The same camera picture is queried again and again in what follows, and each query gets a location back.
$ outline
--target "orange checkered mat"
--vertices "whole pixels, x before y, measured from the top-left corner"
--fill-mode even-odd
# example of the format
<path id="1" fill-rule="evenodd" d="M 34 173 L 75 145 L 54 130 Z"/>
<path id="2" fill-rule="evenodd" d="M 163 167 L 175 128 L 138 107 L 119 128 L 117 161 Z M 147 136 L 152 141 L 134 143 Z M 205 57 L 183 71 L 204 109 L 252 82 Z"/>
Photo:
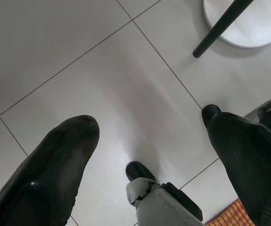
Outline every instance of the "orange checkered mat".
<path id="1" fill-rule="evenodd" d="M 248 217 L 242 202 L 235 201 L 223 214 L 218 218 L 207 223 L 207 226 L 255 226 Z"/>

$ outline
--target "white round base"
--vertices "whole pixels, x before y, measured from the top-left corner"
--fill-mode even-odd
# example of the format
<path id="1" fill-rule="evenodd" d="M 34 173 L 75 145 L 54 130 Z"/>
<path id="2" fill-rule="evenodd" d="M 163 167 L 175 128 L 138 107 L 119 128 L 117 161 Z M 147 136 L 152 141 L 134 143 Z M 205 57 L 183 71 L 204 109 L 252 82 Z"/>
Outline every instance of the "white round base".
<path id="1" fill-rule="evenodd" d="M 233 0 L 203 0 L 205 20 L 212 28 Z M 241 48 L 256 48 L 271 43 L 271 0 L 255 0 L 221 35 L 226 42 Z"/>

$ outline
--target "gray trouser leg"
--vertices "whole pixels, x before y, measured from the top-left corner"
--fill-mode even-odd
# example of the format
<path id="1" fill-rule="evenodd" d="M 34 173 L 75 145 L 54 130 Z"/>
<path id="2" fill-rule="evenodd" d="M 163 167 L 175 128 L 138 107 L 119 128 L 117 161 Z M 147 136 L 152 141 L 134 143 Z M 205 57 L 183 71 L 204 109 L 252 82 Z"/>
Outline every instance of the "gray trouser leg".
<path id="1" fill-rule="evenodd" d="M 139 226 L 203 226 L 158 183 L 138 178 L 127 185 L 130 204 L 136 207 Z"/>

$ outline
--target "foot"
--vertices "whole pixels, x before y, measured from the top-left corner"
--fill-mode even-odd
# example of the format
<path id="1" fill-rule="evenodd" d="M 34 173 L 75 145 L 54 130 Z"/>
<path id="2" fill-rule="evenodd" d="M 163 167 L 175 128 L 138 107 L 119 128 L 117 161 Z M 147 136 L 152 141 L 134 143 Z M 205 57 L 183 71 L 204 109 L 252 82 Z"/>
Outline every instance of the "foot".
<path id="1" fill-rule="evenodd" d="M 126 166 L 126 175 L 129 181 L 133 181 L 137 178 L 148 178 L 156 181 L 156 178 L 149 169 L 137 161 L 132 161 Z"/>
<path id="2" fill-rule="evenodd" d="M 218 114 L 221 113 L 221 110 L 216 105 L 207 105 L 202 109 L 202 119 L 207 127 L 209 122 Z"/>

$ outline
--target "black shoe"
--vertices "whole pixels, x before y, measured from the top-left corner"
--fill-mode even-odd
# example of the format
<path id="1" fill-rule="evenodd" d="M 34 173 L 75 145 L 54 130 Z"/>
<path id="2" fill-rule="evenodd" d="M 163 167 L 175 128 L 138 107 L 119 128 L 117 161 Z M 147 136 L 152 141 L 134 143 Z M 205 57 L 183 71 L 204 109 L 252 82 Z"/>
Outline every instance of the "black shoe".
<path id="1" fill-rule="evenodd" d="M 216 105 L 207 105 L 202 109 L 202 119 L 207 127 L 208 123 L 214 118 L 214 116 L 221 113 L 221 110 Z"/>
<path id="2" fill-rule="evenodd" d="M 133 181 L 137 178 L 147 178 L 156 181 L 154 175 L 143 164 L 132 161 L 126 166 L 126 176 L 129 181 Z"/>

